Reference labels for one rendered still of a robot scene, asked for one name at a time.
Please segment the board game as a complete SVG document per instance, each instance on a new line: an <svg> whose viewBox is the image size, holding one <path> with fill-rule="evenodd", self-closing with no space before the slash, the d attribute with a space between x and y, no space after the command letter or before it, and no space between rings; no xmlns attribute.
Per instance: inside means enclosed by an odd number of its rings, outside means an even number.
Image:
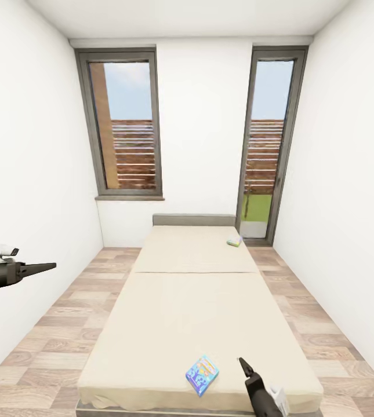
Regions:
<svg viewBox="0 0 374 417"><path fill-rule="evenodd" d="M231 236L228 238L228 240L226 241L226 243L228 243L228 244L233 244L233 246L239 246L241 239L243 239L243 237L238 236L238 235L231 235ZM236 361L237 361L237 363L239 362L239 359L240 359L240 358L241 358L241 357L236 357L236 358L235 358L235 359L236 359ZM240 362L239 362L239 364L240 364Z"/></svg>
<svg viewBox="0 0 374 417"><path fill-rule="evenodd" d="M186 378L201 397L219 375L219 369L204 354L186 373Z"/></svg>

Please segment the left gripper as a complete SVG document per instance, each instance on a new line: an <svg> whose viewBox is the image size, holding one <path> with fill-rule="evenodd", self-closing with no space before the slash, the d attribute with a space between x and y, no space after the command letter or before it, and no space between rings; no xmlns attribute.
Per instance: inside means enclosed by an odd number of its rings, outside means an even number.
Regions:
<svg viewBox="0 0 374 417"><path fill-rule="evenodd" d="M0 262L0 288L12 286L24 277L56 268L56 263L26 265L25 262Z"/></svg>

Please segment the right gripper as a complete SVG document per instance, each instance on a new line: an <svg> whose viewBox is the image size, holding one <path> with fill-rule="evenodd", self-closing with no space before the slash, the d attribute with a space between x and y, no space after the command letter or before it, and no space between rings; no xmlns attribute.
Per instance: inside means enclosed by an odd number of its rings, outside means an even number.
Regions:
<svg viewBox="0 0 374 417"><path fill-rule="evenodd" d="M267 392L263 380L259 374L254 372L252 367L240 358L242 369L248 380L245 381L245 386L248 391L251 406L256 417L267 417L271 411L279 412L277 404Z"/></svg>

